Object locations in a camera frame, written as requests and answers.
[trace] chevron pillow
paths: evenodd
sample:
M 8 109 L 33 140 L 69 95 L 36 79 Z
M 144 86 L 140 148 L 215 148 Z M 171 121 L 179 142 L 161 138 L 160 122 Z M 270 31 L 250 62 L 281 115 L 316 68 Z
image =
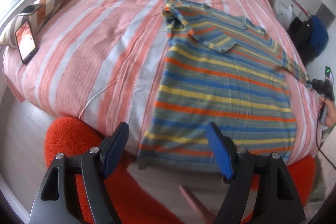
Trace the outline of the chevron pillow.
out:
M 34 4 L 42 6 L 31 15 L 16 15 L 5 27 L 0 35 L 0 46 L 17 47 L 16 31 L 27 20 L 31 26 L 33 36 L 36 36 L 43 25 L 67 2 L 68 0 L 37 0 Z

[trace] pink striped bedsheet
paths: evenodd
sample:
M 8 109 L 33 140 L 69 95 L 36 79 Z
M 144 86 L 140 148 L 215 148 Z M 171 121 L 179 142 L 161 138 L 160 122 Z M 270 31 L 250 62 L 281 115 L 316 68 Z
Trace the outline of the pink striped bedsheet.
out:
M 244 15 L 303 67 L 267 0 L 191 1 Z M 27 66 L 16 49 L 6 50 L 3 71 L 11 90 L 55 117 L 80 116 L 106 136 L 128 122 L 126 149 L 136 154 L 164 68 L 163 6 L 164 0 L 70 0 L 36 36 L 39 51 Z M 313 92 L 285 74 L 297 121 L 291 164 L 316 154 L 317 106 Z

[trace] metal screw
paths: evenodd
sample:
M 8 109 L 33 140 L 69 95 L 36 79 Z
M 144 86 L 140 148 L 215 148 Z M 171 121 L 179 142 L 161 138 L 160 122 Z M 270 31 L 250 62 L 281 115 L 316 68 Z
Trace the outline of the metal screw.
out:
M 246 152 L 246 149 L 243 148 L 243 147 L 241 147 L 241 146 L 239 146 L 239 147 L 237 147 L 237 152 L 238 152 L 239 154 L 244 154 L 244 153 Z
M 91 153 L 91 154 L 95 154 L 95 153 L 97 153 L 98 151 L 99 151 L 99 148 L 98 148 L 98 147 L 93 147 L 93 148 L 90 149 L 90 153 Z
M 63 153 L 58 153 L 55 158 L 59 160 L 59 159 L 61 159 L 63 157 L 64 157 Z
M 279 153 L 273 152 L 273 153 L 272 153 L 272 157 L 273 157 L 274 159 L 279 159 L 279 158 L 280 158 L 280 155 L 279 155 Z

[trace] blue beanie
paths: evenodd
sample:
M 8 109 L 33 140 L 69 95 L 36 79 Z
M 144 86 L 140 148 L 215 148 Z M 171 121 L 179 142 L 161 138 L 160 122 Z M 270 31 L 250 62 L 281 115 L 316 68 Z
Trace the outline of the blue beanie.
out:
M 311 32 L 310 44 L 313 46 L 316 57 L 325 49 L 329 36 L 323 22 L 317 16 L 311 16 L 313 27 Z

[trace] blue gripper pad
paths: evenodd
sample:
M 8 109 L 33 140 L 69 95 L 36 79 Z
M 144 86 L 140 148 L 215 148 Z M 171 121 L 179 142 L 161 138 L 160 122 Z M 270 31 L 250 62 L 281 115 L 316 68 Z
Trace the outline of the blue gripper pad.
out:
M 230 137 L 223 136 L 214 122 L 210 122 L 207 125 L 206 136 L 222 175 L 227 180 L 232 180 L 235 174 L 236 145 Z
M 102 176 L 107 179 L 112 174 L 121 158 L 129 137 L 129 126 L 121 122 L 114 133 L 103 139 L 100 144 L 100 161 L 103 165 Z

